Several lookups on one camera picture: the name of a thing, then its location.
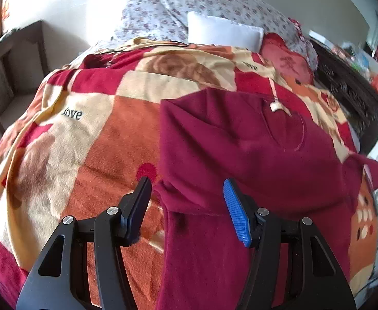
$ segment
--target blanket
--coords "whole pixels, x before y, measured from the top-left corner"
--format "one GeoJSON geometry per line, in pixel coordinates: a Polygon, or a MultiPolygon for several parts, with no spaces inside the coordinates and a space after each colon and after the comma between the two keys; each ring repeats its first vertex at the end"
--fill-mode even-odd
{"type": "MultiPolygon", "coordinates": [[[[267,95],[275,90],[286,107],[288,99],[298,97],[295,110],[324,129],[341,160],[354,151],[345,116],[329,92],[280,74],[246,49],[136,38],[87,55],[50,73],[0,141],[0,293],[12,307],[64,216],[96,216],[118,204],[143,175],[153,183],[161,179],[159,103],[207,87],[267,95]]],[[[351,221],[354,292],[369,277],[377,240],[365,180],[351,221]]],[[[163,242],[163,212],[152,196],[140,241],[122,248],[140,310],[155,306],[163,242]]],[[[91,298],[98,304],[93,244],[88,245],[88,268],[91,298]]]]}

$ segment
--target white pillow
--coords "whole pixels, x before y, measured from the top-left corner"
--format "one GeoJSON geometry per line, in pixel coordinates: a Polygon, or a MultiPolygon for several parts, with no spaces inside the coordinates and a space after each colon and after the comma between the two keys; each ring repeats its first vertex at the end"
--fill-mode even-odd
{"type": "Polygon", "coordinates": [[[238,24],[216,16],[188,12],[189,43],[227,45],[259,52],[264,36],[260,27],[238,24]]]}

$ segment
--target blue gripper pad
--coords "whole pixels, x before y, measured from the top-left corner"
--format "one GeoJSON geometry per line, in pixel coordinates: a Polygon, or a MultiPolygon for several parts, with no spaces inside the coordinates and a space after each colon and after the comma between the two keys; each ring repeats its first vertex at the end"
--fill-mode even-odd
{"type": "Polygon", "coordinates": [[[243,242],[246,248],[249,248],[252,242],[249,219],[242,208],[236,190],[228,179],[223,183],[223,197],[225,198],[238,239],[243,242]]]}

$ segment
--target silver screw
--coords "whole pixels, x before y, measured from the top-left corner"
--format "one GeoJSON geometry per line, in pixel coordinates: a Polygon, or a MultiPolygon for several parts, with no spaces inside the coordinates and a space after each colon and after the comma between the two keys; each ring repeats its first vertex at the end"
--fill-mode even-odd
{"type": "Polygon", "coordinates": [[[74,218],[72,216],[65,216],[64,219],[62,220],[62,223],[65,225],[68,225],[72,223],[74,218]]]}
{"type": "Polygon", "coordinates": [[[305,224],[305,225],[312,225],[312,219],[309,218],[308,216],[304,216],[302,218],[302,222],[305,224]]]}
{"type": "Polygon", "coordinates": [[[267,216],[269,214],[269,210],[265,209],[264,207],[258,208],[258,214],[261,216],[267,216]]]}
{"type": "Polygon", "coordinates": [[[107,214],[116,214],[118,211],[119,211],[118,207],[112,206],[107,209],[107,214]]]}

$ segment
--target white wall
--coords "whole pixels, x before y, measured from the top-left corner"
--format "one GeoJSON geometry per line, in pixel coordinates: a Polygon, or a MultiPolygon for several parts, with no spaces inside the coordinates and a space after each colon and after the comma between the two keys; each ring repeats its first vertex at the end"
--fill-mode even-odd
{"type": "MultiPolygon", "coordinates": [[[[96,41],[110,37],[127,0],[10,0],[8,28],[43,19],[51,68],[74,59],[96,41]]],[[[368,23],[351,0],[264,0],[286,16],[340,44],[365,41],[368,23]]]]}

